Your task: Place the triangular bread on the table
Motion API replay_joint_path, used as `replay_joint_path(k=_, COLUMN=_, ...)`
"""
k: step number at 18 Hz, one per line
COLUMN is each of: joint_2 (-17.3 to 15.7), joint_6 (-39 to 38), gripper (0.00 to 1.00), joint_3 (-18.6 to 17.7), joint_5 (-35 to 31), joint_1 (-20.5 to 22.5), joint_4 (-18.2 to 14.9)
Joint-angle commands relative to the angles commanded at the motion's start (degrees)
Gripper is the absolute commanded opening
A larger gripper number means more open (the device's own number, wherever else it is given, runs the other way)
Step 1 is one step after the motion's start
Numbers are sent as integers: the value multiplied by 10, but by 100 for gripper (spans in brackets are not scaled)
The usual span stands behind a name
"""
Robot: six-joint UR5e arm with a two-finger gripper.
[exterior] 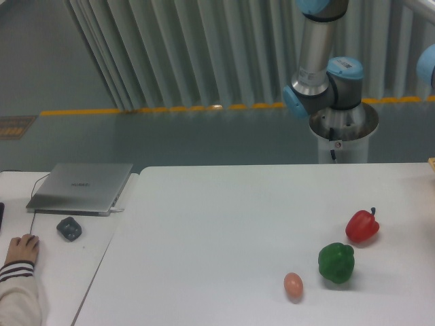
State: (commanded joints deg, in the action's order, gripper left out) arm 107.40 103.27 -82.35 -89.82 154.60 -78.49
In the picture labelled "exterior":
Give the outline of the person's hand on mouse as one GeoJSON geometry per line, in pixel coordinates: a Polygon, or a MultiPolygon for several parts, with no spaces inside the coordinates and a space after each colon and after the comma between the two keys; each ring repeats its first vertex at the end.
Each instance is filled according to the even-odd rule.
{"type": "Polygon", "coordinates": [[[39,255],[39,237],[25,234],[12,238],[7,250],[5,265],[17,261],[27,261],[36,264],[39,255]]]}

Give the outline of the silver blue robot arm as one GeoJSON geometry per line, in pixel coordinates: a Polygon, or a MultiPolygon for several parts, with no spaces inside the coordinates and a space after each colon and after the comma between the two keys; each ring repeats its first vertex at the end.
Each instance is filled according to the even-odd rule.
{"type": "MultiPolygon", "coordinates": [[[[370,49],[368,76],[370,92],[385,85],[385,69],[389,57],[387,48],[392,41],[397,51],[396,64],[406,61],[404,53],[411,42],[403,41],[408,34],[404,26],[392,28],[392,18],[381,13],[384,1],[374,2],[364,43],[370,49]]],[[[364,68],[362,63],[347,56],[331,57],[338,21],[347,13],[348,1],[298,1],[304,15],[304,31],[298,68],[291,83],[283,89],[284,103],[294,115],[306,117],[322,109],[348,111],[362,102],[364,68]]]]}

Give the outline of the striped white sleeve forearm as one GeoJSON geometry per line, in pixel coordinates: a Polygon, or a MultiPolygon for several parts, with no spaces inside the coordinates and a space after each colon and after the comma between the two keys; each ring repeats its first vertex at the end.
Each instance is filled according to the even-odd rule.
{"type": "Polygon", "coordinates": [[[1,325],[41,325],[34,267],[18,260],[1,268],[1,325]]]}

